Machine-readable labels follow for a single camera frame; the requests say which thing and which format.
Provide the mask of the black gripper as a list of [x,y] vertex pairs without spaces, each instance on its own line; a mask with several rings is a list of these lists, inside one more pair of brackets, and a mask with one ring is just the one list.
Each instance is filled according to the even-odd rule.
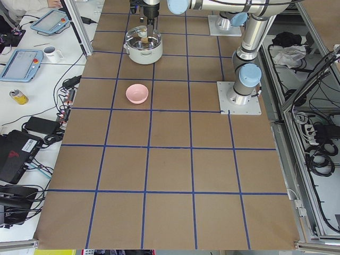
[[[140,4],[139,6],[143,9],[143,14],[147,18],[147,37],[152,37],[154,34],[155,18],[159,16],[159,4]],[[141,23],[144,23],[145,18],[140,17],[139,20]]]

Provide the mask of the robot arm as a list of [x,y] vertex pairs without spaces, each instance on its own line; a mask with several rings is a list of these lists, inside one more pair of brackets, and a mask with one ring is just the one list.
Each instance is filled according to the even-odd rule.
[[282,13],[296,1],[167,1],[168,9],[176,15],[188,9],[211,10],[248,14],[246,29],[240,47],[234,52],[232,61],[236,81],[227,92],[228,100],[234,105],[246,105],[261,79],[261,70],[253,61],[263,43],[276,15]]
[[139,4],[141,22],[146,21],[147,37],[152,39],[155,20],[159,16],[160,0],[143,0]]

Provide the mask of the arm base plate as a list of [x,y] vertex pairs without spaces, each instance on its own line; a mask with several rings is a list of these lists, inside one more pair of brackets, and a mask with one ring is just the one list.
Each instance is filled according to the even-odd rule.
[[209,15],[208,24],[211,36],[242,36],[240,27],[232,26],[228,18],[224,18],[220,15]]
[[218,81],[217,91],[221,114],[261,115],[256,88],[250,95],[241,96],[234,91],[234,82]]

